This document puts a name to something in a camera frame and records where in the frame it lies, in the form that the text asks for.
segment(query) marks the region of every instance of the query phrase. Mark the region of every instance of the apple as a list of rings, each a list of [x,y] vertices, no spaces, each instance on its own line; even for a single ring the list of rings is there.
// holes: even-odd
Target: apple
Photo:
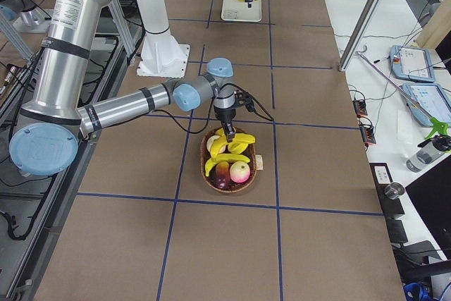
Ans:
[[[219,139],[219,135],[212,135],[209,137],[209,139],[206,141],[206,150],[210,152],[211,146],[214,142],[214,140]],[[222,146],[219,150],[219,153],[224,153],[226,151],[226,146]]]
[[[234,183],[245,183],[251,175],[249,165],[243,161],[237,161],[230,166],[230,179]]]

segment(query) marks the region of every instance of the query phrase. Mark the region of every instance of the white table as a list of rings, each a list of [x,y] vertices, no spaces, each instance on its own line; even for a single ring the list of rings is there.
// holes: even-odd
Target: white table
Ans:
[[[365,3],[366,0],[326,0],[332,27],[336,34],[337,46],[340,51],[345,49],[349,38],[338,37],[337,35],[350,36],[352,34]],[[382,59],[388,56],[392,45],[403,45],[410,38],[392,39],[389,37],[408,35],[419,27],[414,14],[405,0],[382,0],[364,35],[387,37],[365,37],[358,49],[363,49],[364,44],[366,44],[368,47],[366,56],[371,61],[381,59],[378,67],[388,75],[390,74],[389,61],[388,59]],[[440,61],[435,51],[431,51],[431,58],[433,63]],[[451,77],[446,70],[435,70],[435,77],[436,82],[440,83],[444,88],[451,89]],[[369,162],[387,163],[393,180],[407,186],[426,171],[413,173],[406,168],[405,161],[419,149],[417,145],[429,134],[431,129],[422,128],[412,118],[405,100],[399,93],[395,93],[390,98],[383,100],[378,119],[381,101],[371,101],[368,98],[387,97],[395,89],[389,84],[384,95],[387,81],[359,57],[356,56],[351,61],[346,70],[346,78],[348,84],[355,86],[365,94],[367,98],[366,108],[373,124],[376,124],[376,121],[378,121],[376,126],[377,144],[370,146],[367,152]],[[398,84],[404,83],[402,80],[395,81]],[[405,216],[401,220],[409,239],[407,244],[429,240],[435,248],[438,248],[437,242],[424,225],[407,194],[401,196],[400,201],[405,211]]]

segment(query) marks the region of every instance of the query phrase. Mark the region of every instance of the bottle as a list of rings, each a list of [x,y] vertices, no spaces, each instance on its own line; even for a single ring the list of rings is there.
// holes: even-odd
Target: bottle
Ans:
[[[451,137],[436,135],[418,145],[421,149],[406,161],[407,168],[412,172],[425,169],[430,163],[437,160],[445,152],[451,150]]]

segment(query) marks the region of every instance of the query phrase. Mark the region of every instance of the blue and white device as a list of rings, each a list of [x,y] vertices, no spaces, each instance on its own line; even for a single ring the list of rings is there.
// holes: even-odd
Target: blue and white device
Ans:
[[[414,82],[435,82],[431,56],[427,49],[395,45],[390,50],[395,78]]]
[[[439,84],[403,84],[402,89],[439,121],[451,125],[451,101]],[[432,123],[416,107],[407,102],[412,115],[422,126],[431,127]]]

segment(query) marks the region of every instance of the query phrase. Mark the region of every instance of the basket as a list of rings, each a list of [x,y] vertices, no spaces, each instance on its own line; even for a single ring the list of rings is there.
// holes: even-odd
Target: basket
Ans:
[[[206,141],[214,135],[214,132],[217,130],[218,128],[211,130],[210,132],[208,132],[205,136],[204,139],[202,139],[202,142],[200,144],[200,171],[202,173],[202,176],[204,177],[204,180],[206,182],[206,184],[208,186],[210,186],[211,188],[213,188],[214,190],[217,190],[218,192],[221,193],[225,193],[225,194],[230,194],[230,193],[238,193],[241,192],[243,190],[245,190],[246,188],[248,188],[251,184],[252,181],[254,181],[255,179],[255,175],[257,174],[257,165],[256,165],[256,159],[255,159],[255,146],[254,144],[250,144],[246,150],[242,153],[243,155],[247,156],[251,161],[248,163],[249,168],[251,170],[249,179],[247,179],[247,181],[245,183],[234,183],[233,181],[230,181],[229,185],[228,185],[228,189],[227,190],[222,190],[220,188],[215,187],[214,185],[214,180],[212,175],[210,174],[210,177],[207,178],[205,176],[205,163],[208,159],[210,159],[210,153],[209,151],[206,149]],[[236,133],[245,133],[244,130],[242,130],[241,128],[235,128],[235,132]]]

